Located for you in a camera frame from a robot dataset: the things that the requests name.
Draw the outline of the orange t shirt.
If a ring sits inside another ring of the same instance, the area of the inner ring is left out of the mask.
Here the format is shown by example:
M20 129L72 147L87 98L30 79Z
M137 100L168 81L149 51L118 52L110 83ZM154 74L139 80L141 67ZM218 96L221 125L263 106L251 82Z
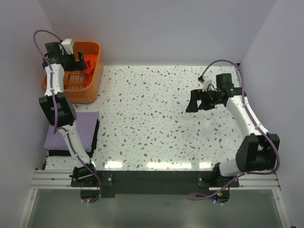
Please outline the orange t shirt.
M91 79L93 77L95 67L97 64L98 55L88 54L84 56L84 61L86 65L86 69L84 70L84 73L86 74L88 79Z

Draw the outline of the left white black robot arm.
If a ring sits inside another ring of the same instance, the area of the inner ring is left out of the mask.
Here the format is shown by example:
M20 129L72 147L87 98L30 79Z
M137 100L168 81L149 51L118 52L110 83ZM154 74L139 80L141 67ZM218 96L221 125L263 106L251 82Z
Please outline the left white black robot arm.
M64 92L64 75L67 71L84 70L86 64L81 51L75 58L74 42L71 39L51 42L46 45L43 55L43 68L47 74L47 87L43 97L39 98L50 125L60 132L73 158L72 180L87 186L101 187L95 165L84 150L76 127L76 111Z

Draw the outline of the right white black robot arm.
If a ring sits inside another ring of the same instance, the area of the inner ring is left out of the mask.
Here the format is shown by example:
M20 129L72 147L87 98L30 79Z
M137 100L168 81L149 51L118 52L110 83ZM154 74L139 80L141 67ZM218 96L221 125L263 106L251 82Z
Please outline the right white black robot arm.
M221 187L229 178L240 174L268 175L274 172L279 165L279 136L271 134L261 124L243 89L234 86L231 74L217 75L215 86L211 79L203 76L199 77L199 81L203 88L191 91L186 112L208 111L217 105L224 105L236 120L243 136L235 158L215 164L211 173L202 178L203 181L209 186L214 184Z

